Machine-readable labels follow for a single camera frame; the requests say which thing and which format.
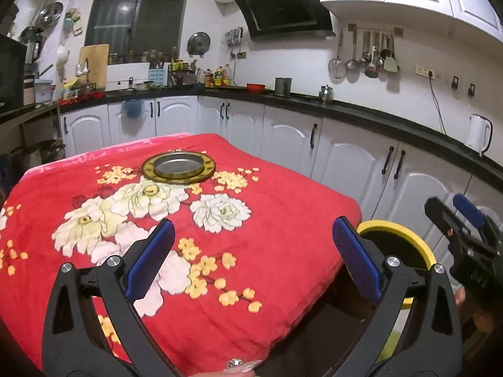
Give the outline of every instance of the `blanket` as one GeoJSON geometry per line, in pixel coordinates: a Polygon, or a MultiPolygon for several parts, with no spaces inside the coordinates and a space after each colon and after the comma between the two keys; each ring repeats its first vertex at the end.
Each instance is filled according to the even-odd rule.
{"type": "MultiPolygon", "coordinates": [[[[56,273],[102,264],[170,219],[176,241],[147,295],[142,321],[184,375],[264,359],[323,294],[342,265],[335,218],[356,227],[357,203],[250,156],[214,134],[154,138],[95,151],[27,175],[0,211],[0,317],[41,367],[42,331],[56,273]],[[170,150],[206,153],[217,170],[191,185],[141,174],[170,150]]],[[[94,300],[115,356],[127,353],[94,300]]]]}

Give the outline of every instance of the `white kettle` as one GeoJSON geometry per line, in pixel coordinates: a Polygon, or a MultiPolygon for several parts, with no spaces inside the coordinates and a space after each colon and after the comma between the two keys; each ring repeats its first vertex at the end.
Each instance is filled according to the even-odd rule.
{"type": "Polygon", "coordinates": [[[475,150],[481,157],[489,146],[492,140],[492,122],[478,114],[470,117],[470,132],[466,139],[465,145],[470,149],[475,150]]]}

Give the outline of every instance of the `range hood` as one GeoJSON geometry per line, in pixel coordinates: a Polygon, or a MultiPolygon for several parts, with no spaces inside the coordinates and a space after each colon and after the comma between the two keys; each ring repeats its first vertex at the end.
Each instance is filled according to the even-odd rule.
{"type": "Polygon", "coordinates": [[[253,41],[286,36],[334,36],[337,19],[320,0],[235,0],[253,41]]]}

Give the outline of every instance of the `metal screw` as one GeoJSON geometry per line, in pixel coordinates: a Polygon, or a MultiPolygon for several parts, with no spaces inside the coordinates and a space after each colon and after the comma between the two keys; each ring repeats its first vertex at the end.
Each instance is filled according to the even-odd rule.
{"type": "Polygon", "coordinates": [[[434,266],[433,266],[433,269],[435,270],[436,273],[444,273],[445,272],[445,268],[443,266],[441,266],[441,264],[439,263],[436,263],[434,266]]]}
{"type": "Polygon", "coordinates": [[[388,257],[388,259],[386,259],[386,262],[388,263],[389,266],[399,266],[400,265],[400,260],[396,256],[388,257]]]}
{"type": "Polygon", "coordinates": [[[67,262],[67,263],[64,263],[62,266],[61,266],[61,272],[63,273],[67,273],[71,271],[71,263],[67,262]]]}
{"type": "Polygon", "coordinates": [[[121,257],[120,256],[111,256],[110,258],[107,259],[107,265],[108,266],[117,266],[121,262],[121,257]]]}
{"type": "Polygon", "coordinates": [[[241,360],[240,358],[233,358],[232,360],[227,361],[227,368],[231,369],[240,364],[243,364],[243,360],[241,360]]]}

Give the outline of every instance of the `cutting board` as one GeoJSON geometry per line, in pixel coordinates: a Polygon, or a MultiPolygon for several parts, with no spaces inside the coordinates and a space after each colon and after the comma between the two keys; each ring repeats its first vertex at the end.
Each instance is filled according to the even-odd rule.
{"type": "MultiPolygon", "coordinates": [[[[96,89],[107,87],[107,65],[109,45],[89,45],[83,46],[80,49],[79,64],[84,67],[86,58],[89,59],[89,82],[96,84],[96,89]]],[[[79,78],[82,81],[86,80],[85,76],[79,78]]]]}

